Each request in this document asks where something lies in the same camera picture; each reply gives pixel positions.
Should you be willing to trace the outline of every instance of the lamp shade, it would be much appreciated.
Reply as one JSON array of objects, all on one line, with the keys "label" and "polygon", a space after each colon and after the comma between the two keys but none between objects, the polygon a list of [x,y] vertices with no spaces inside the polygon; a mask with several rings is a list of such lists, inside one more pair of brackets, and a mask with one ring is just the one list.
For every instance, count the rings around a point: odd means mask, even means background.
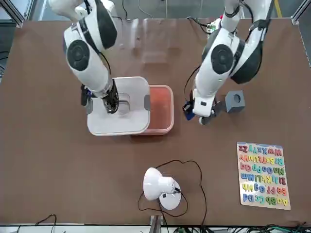
[{"label": "lamp shade", "polygon": [[172,177],[163,177],[161,172],[151,167],[145,173],[143,191],[147,200],[156,200],[162,193],[172,194],[175,181]]}]

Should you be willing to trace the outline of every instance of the white plastic container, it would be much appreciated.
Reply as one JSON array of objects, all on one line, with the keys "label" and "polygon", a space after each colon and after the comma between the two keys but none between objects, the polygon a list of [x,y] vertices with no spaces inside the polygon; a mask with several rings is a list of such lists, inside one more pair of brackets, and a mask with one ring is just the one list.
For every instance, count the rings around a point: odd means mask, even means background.
[{"label": "white plastic container", "polygon": [[149,85],[150,87],[150,124],[146,131],[137,135],[164,135],[174,125],[173,91],[166,85]]}]

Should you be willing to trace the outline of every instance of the container lid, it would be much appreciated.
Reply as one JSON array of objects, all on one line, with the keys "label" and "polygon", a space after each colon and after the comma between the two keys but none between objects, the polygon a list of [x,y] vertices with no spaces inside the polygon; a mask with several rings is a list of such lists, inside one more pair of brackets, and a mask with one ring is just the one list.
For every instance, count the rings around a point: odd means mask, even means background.
[{"label": "container lid", "polygon": [[144,132],[150,123],[149,85],[143,77],[114,78],[118,93],[128,95],[130,110],[108,114],[100,98],[93,99],[93,111],[87,115],[89,131],[96,136],[126,135]]}]

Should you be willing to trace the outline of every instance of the blue object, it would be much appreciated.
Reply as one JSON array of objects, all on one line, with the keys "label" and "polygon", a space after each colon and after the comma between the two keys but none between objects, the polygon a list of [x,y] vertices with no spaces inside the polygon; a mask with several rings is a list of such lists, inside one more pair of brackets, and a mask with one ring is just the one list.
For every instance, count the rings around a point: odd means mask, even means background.
[{"label": "blue object", "polygon": [[195,114],[193,113],[193,107],[190,104],[190,102],[186,102],[186,104],[183,106],[183,112],[185,114],[185,117],[187,120],[191,120],[192,118],[195,117]]}]

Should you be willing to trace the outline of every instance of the alphabet puzzle board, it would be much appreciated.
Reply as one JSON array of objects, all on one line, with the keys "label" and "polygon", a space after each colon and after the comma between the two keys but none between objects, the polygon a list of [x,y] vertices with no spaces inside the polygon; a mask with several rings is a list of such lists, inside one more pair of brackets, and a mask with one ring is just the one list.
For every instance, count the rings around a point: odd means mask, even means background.
[{"label": "alphabet puzzle board", "polygon": [[290,210],[283,148],[237,143],[242,205]]}]

